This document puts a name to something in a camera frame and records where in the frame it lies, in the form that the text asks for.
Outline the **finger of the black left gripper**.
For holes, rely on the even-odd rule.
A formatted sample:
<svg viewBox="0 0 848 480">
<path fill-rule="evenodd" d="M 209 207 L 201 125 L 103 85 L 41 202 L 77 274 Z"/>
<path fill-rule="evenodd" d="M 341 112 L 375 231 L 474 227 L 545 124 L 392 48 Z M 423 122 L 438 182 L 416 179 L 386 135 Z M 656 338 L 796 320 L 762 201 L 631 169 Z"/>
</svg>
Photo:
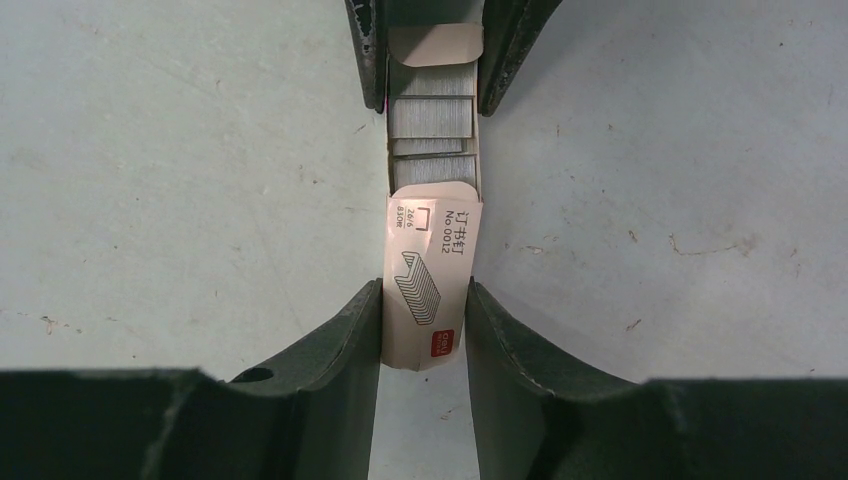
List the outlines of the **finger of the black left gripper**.
<svg viewBox="0 0 848 480">
<path fill-rule="evenodd" d="M 383 0 L 345 0 L 365 106 L 382 113 L 386 102 L 388 22 Z"/>
<path fill-rule="evenodd" d="M 478 112 L 495 114 L 519 69 L 562 0 L 486 0 L 478 61 Z"/>
</svg>

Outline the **staple box tray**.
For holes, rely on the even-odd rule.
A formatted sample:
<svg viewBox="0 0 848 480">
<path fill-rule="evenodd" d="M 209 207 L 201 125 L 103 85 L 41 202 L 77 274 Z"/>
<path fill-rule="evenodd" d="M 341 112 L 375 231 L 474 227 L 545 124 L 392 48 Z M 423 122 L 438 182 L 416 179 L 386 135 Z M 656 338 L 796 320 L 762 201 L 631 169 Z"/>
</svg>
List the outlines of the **staple box tray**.
<svg viewBox="0 0 848 480">
<path fill-rule="evenodd" d="M 478 60 L 483 26 L 447 23 L 388 33 L 387 136 L 391 192 L 479 180 Z"/>
</svg>

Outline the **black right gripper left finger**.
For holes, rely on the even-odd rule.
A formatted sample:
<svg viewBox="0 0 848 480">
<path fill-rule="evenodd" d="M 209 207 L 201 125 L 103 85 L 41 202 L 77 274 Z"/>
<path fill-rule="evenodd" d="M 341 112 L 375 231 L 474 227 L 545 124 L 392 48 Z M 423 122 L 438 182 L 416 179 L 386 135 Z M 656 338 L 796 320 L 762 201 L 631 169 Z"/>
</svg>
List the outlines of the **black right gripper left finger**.
<svg viewBox="0 0 848 480">
<path fill-rule="evenodd" d="M 364 479 L 382 283 L 230 381 L 197 369 L 5 370 L 5 479 Z"/>
</svg>

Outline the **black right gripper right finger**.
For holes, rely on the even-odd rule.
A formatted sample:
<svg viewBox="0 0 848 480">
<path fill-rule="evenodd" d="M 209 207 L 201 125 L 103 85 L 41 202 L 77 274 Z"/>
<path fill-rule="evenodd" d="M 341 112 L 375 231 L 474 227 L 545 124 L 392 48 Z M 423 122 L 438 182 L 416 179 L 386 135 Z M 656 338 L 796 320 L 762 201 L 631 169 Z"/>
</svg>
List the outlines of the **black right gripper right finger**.
<svg viewBox="0 0 848 480">
<path fill-rule="evenodd" d="M 471 282 L 465 340 L 484 479 L 843 479 L 843 379 L 632 383 Z"/>
</svg>

